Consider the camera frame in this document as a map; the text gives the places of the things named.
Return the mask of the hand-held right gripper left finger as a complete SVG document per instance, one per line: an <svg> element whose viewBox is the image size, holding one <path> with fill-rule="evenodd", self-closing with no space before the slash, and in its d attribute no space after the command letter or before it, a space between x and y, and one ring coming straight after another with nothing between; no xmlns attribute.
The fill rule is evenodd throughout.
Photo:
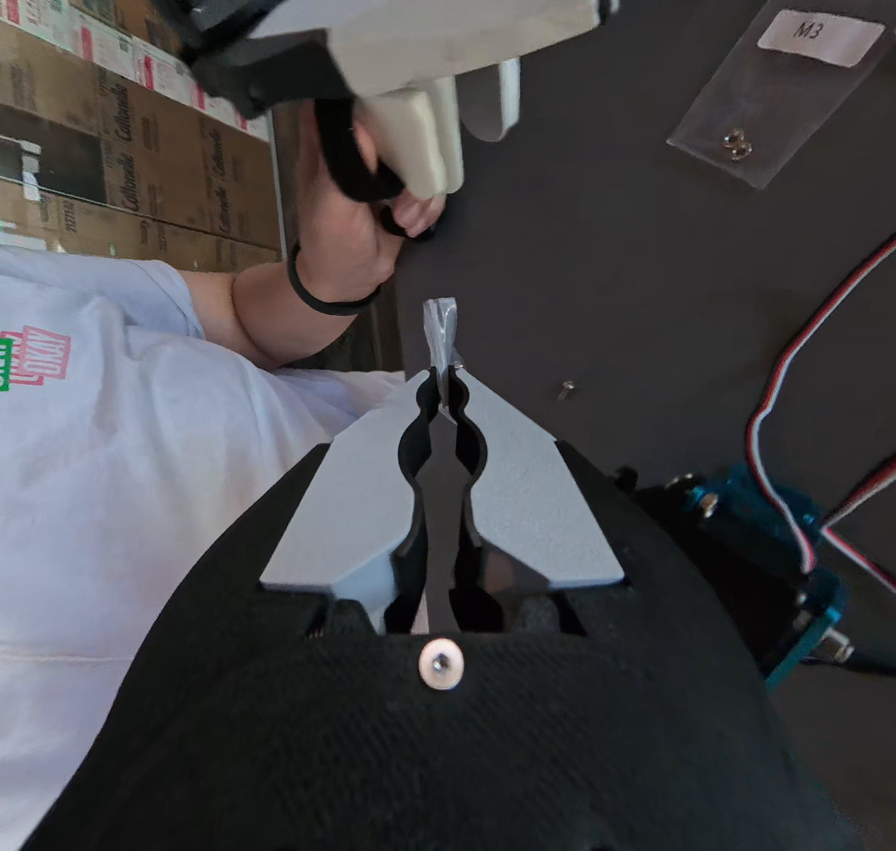
<svg viewBox="0 0 896 851"><path fill-rule="evenodd" d="M342 431L261 575L263 588L361 604L377 633L409 633L427 582L419 472L440 395L434 371Z"/></svg>

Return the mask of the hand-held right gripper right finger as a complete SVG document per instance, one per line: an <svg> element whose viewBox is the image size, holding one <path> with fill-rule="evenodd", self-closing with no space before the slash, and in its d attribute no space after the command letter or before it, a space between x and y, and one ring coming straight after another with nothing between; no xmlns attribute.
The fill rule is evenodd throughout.
<svg viewBox="0 0 896 851"><path fill-rule="evenodd" d="M463 368L447 379L467 472L450 605L465 633L511 629L527 601L620 585L624 570L561 445Z"/></svg>

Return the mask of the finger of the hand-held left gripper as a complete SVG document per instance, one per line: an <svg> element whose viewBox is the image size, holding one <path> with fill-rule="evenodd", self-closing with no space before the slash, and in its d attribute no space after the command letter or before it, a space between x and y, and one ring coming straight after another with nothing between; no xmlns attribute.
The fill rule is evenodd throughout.
<svg viewBox="0 0 896 851"><path fill-rule="evenodd" d="M477 140L497 143L521 111L521 61L509 59L456 77L462 126Z"/></svg>
<svg viewBox="0 0 896 851"><path fill-rule="evenodd" d="M322 31L349 91L381 95L482 70L588 33L620 0L285 0L252 41Z"/></svg>

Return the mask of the clear bag of screws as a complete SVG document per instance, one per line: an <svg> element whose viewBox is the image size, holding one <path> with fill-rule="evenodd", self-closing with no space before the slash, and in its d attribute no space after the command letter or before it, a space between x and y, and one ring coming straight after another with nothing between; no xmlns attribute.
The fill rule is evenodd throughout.
<svg viewBox="0 0 896 851"><path fill-rule="evenodd" d="M440 412L454 422L449 409L451 369L463 366L457 354L457 304L454 297L432 298L423 303L423 325L430 353L431 367L435 370L440 395Z"/></svg>

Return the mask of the blue servo bracket assembly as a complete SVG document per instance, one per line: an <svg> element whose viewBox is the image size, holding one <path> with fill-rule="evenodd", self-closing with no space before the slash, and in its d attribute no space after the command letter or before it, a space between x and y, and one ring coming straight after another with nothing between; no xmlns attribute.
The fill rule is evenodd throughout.
<svg viewBox="0 0 896 851"><path fill-rule="evenodd" d="M820 566L802 573L790 528L745 466L714 477L676 476L665 485L639 486L638 477L623 466L613 479L710 584L768 689L816 652L826 664L851 657L852 645L837 631L845 587Z"/></svg>

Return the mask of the person's left forearm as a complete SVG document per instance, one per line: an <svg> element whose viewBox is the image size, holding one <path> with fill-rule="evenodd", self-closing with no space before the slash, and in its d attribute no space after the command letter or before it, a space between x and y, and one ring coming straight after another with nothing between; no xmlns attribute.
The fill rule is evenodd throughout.
<svg viewBox="0 0 896 851"><path fill-rule="evenodd" d="M239 274L178 271L204 338L273 372L322 352L357 318L320 313L296 294L284 264Z"/></svg>

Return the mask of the person's left hand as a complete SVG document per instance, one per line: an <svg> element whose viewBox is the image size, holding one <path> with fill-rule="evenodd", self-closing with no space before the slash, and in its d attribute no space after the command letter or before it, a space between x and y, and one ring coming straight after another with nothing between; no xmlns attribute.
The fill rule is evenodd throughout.
<svg viewBox="0 0 896 851"><path fill-rule="evenodd" d="M388 203L402 236L388 232L380 205L344 196L322 155L315 106L298 106L296 272L311 297L328 304L360 302L393 274L405 240L442 216L445 196L423 199L407 190Z"/></svg>

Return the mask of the stack of cardboard boxes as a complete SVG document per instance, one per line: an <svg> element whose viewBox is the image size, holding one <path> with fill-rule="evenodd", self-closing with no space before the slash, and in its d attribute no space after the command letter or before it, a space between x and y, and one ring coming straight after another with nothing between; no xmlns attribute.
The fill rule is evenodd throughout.
<svg viewBox="0 0 896 851"><path fill-rule="evenodd" d="M2 226L53 197L105 255L236 270L282 230L270 121L203 91L150 0L2 0Z"/></svg>

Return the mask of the black wristband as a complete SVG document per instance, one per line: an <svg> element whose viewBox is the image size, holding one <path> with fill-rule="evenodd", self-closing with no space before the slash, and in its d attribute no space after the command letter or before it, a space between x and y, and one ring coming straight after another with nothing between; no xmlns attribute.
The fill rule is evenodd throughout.
<svg viewBox="0 0 896 851"><path fill-rule="evenodd" d="M299 252L300 245L298 242L295 242L286 258L288 281L299 300L316 313L337 318L353 318L376 302L382 293L383 285L377 285L370 295L359 300L340 302L324 301L311 294L308 288L302 283L297 272L297 256Z"/></svg>

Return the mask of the person's white t-shirt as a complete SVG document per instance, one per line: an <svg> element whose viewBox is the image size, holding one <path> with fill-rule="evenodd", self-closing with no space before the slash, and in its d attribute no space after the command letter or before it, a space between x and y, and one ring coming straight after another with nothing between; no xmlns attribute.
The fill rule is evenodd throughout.
<svg viewBox="0 0 896 851"><path fill-rule="evenodd" d="M404 379L264 371L204 338L178 271L2 248L2 849L213 541Z"/></svg>

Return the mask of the clear bag with two nuts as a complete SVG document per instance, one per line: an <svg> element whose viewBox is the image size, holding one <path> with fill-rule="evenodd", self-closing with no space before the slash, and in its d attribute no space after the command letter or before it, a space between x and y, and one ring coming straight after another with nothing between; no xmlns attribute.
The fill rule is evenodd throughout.
<svg viewBox="0 0 896 851"><path fill-rule="evenodd" d="M666 143L768 186L894 48L895 0L767 0Z"/></svg>

